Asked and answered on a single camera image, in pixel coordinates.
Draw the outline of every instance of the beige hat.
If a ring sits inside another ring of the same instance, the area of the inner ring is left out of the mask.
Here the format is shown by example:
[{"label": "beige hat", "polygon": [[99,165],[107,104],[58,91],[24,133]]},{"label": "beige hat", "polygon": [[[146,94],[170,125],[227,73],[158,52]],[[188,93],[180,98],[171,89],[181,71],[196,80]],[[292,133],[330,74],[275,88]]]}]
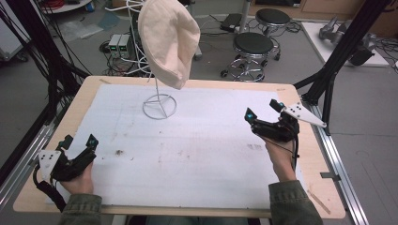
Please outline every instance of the beige hat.
[{"label": "beige hat", "polygon": [[200,30],[177,0],[146,0],[138,32],[152,73],[162,83],[181,89],[190,77]]}]

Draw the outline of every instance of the gray floor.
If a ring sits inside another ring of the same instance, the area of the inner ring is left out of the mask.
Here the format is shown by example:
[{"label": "gray floor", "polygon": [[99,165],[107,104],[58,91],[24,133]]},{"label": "gray floor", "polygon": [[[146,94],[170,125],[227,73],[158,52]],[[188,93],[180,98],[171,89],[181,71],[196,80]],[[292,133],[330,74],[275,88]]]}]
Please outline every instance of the gray floor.
[{"label": "gray floor", "polygon": [[[89,25],[98,23],[106,15],[103,9],[98,8],[94,13],[75,10],[57,19],[60,23],[83,20],[84,25]],[[210,17],[198,19],[199,25],[208,22],[202,33],[222,32],[216,22],[209,22],[212,20]],[[115,27],[89,39],[73,40],[68,45],[93,74],[100,75],[107,67],[99,45],[111,34],[123,34],[128,29],[129,23],[120,20]],[[236,55],[232,49],[233,37],[232,34],[202,36],[203,58],[192,63],[191,79],[231,81],[230,78],[222,79],[220,72]],[[280,61],[269,60],[265,83],[293,84],[322,67],[320,58],[302,31],[298,34],[285,32],[278,40],[283,44],[282,57]],[[58,38],[54,41],[61,46]],[[370,224],[398,224],[398,176],[395,175],[398,169],[395,146],[398,143],[397,86],[398,74],[390,67],[343,67],[335,81],[330,132]],[[32,61],[13,61],[0,67],[0,165],[45,106],[48,100],[46,88],[47,83]],[[304,94],[307,89],[304,87],[298,92]],[[2,224],[56,223],[58,214],[14,212],[12,204],[17,194],[0,212]],[[111,217],[103,218],[103,224],[111,224]],[[326,219],[325,223],[352,224],[349,217]]]}]

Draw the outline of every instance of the stool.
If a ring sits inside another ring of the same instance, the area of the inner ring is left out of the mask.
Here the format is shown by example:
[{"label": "stool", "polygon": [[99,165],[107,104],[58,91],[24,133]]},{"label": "stool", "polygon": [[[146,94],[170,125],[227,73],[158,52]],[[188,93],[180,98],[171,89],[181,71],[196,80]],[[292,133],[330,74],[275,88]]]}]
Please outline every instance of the stool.
[{"label": "stool", "polygon": [[[286,13],[274,8],[263,8],[258,10],[255,13],[255,19],[258,23],[266,27],[263,33],[267,37],[269,37],[269,34],[273,30],[285,27],[290,23],[290,17]],[[271,39],[277,43],[277,46],[272,50],[273,52],[278,51],[274,59],[279,60],[281,57],[281,44],[275,38],[271,37]]]},{"label": "stool", "polygon": [[[257,33],[242,33],[234,38],[234,50],[239,53],[235,61],[221,72],[222,77],[231,74],[234,81],[260,82],[264,80],[263,69],[267,65],[267,56],[273,48],[269,37]],[[264,59],[259,64],[254,59]]]}]

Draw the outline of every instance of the wooden table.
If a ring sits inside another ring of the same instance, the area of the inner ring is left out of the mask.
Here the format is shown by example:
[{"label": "wooden table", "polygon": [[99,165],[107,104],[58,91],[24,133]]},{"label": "wooden table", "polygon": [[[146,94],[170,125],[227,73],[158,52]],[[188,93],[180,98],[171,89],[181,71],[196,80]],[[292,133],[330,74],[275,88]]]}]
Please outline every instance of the wooden table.
[{"label": "wooden table", "polygon": [[[58,142],[63,140],[66,135],[70,134],[73,136],[75,134],[84,118],[85,112],[89,109],[97,90],[102,84],[153,86],[154,83],[154,79],[147,82],[147,79],[142,78],[102,76],[86,78],[79,93],[73,100],[46,148],[55,149]],[[184,88],[190,87],[269,91],[277,93],[279,100],[285,105],[300,102],[299,95],[291,84],[189,80]],[[305,122],[299,122],[299,125],[300,134],[298,137],[300,140],[300,158],[298,160],[307,186],[306,191],[322,218],[343,218],[345,216],[344,207],[333,181],[331,179],[324,179],[320,175],[320,173],[327,173],[329,169],[322,156],[313,129],[311,125]],[[45,194],[36,189],[33,184],[31,175],[14,203],[14,210],[18,212],[59,212],[53,204],[46,203],[45,199]],[[123,215],[270,218],[270,212],[267,209],[208,209],[104,205],[102,213]]]}]

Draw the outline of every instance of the hand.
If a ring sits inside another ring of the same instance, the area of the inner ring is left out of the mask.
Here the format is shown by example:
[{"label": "hand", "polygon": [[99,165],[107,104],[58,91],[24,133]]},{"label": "hand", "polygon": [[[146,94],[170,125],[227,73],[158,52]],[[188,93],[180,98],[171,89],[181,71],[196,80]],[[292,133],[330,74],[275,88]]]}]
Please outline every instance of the hand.
[{"label": "hand", "polygon": [[91,162],[83,171],[83,173],[73,178],[70,181],[61,182],[61,185],[70,194],[93,194],[94,186],[91,180],[91,169],[93,168],[93,162]]},{"label": "hand", "polygon": [[275,142],[261,137],[266,142],[266,148],[273,164],[273,170],[279,181],[297,180],[292,167],[293,142]]}]

